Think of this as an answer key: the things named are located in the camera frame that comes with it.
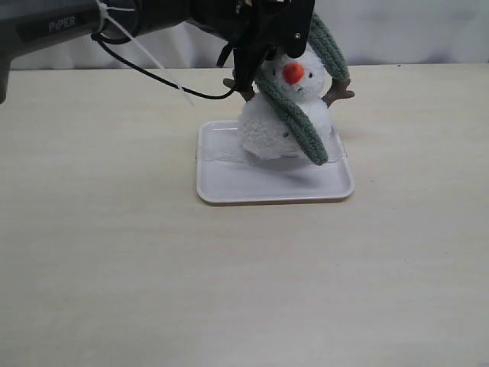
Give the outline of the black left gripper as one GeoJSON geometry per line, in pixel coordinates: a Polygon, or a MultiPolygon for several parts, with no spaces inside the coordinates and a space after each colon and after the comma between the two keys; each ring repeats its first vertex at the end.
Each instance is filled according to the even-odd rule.
{"type": "Polygon", "coordinates": [[[234,24],[222,30],[226,44],[216,65],[234,57],[234,89],[251,91],[255,74],[277,52],[302,56],[310,33],[314,1],[237,1],[234,24]]]}

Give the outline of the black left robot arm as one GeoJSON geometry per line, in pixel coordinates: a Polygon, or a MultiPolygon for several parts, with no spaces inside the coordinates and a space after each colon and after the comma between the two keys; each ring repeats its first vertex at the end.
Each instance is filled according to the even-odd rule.
{"type": "Polygon", "coordinates": [[[86,35],[125,44],[182,23],[226,42],[216,63],[233,57],[232,90],[246,93],[276,50],[304,53],[314,10],[313,1],[3,1],[1,99],[16,58],[86,35]]]}

